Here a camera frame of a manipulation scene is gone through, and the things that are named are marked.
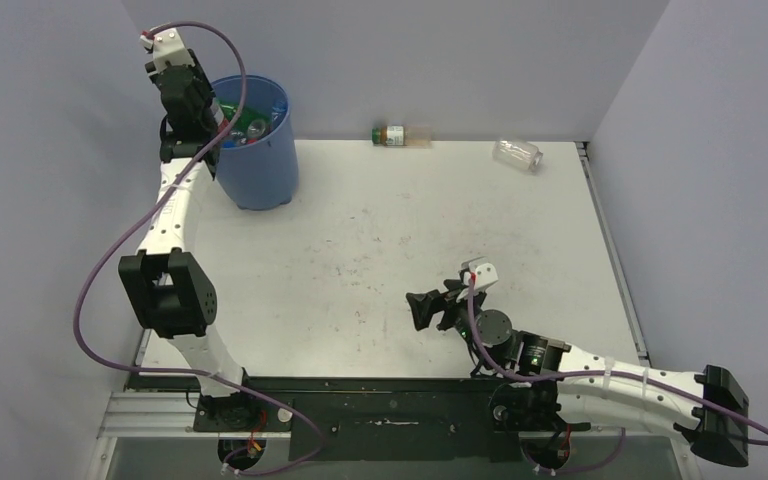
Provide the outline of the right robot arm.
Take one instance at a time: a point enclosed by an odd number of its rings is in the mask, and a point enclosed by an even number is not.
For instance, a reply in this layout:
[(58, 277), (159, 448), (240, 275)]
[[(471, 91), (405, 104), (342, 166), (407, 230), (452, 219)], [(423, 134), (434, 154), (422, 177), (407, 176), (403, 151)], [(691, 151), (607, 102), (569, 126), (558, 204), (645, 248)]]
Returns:
[(478, 372), (522, 390), (525, 404), (493, 401), (508, 429), (611, 425), (672, 438), (722, 466), (749, 463), (748, 397), (726, 368), (654, 370), (589, 352), (569, 342), (516, 330), (510, 317), (483, 303), (493, 282), (465, 271), (443, 290), (408, 293), (416, 330), (456, 331)]

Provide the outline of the clear plastic jar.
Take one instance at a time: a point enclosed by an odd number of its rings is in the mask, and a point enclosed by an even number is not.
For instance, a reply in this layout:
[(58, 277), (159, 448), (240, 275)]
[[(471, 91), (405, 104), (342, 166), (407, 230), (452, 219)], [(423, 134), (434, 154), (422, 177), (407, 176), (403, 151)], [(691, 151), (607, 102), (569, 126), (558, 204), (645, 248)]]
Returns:
[(518, 170), (534, 173), (541, 166), (543, 152), (527, 141), (499, 139), (493, 147), (492, 158)]

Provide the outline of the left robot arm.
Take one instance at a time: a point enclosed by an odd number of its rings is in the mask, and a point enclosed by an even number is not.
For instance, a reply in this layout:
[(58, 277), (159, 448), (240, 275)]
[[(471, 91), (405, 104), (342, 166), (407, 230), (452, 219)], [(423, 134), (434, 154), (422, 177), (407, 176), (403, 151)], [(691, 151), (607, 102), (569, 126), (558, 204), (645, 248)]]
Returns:
[(227, 121), (194, 52), (154, 48), (146, 65), (166, 111), (160, 134), (159, 209), (118, 273), (140, 325), (165, 339), (198, 378), (198, 413), (236, 431), (260, 423), (263, 409), (240, 391), (247, 374), (231, 356), (215, 320), (218, 294), (192, 253), (203, 196), (220, 149), (212, 141)]

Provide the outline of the green cap brown bottle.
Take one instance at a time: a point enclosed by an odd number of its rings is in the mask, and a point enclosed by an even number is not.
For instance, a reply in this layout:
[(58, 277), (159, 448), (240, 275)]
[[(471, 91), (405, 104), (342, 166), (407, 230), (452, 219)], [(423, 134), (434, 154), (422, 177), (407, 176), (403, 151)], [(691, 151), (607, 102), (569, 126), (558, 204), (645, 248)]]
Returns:
[(430, 148), (432, 133), (426, 126), (383, 125), (371, 129), (370, 140), (374, 146), (387, 148)]

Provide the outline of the blue label crushed bottle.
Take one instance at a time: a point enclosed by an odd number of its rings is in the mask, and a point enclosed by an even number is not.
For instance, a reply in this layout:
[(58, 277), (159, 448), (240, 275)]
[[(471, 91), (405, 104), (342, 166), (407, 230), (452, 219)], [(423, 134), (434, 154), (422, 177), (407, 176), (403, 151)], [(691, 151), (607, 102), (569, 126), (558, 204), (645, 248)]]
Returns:
[(271, 123), (279, 125), (288, 111), (288, 103), (284, 99), (276, 99), (272, 105)]

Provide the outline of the green plastic bottle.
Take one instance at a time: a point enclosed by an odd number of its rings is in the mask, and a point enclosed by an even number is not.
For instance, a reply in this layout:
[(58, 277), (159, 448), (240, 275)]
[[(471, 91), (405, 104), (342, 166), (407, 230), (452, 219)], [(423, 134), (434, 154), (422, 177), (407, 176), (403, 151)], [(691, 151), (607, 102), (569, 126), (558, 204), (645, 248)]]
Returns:
[[(219, 106), (226, 120), (231, 123), (237, 114), (238, 105), (227, 102), (220, 102)], [(262, 138), (270, 130), (270, 118), (251, 107), (244, 106), (242, 112), (235, 122), (233, 130), (244, 133), (249, 138)]]

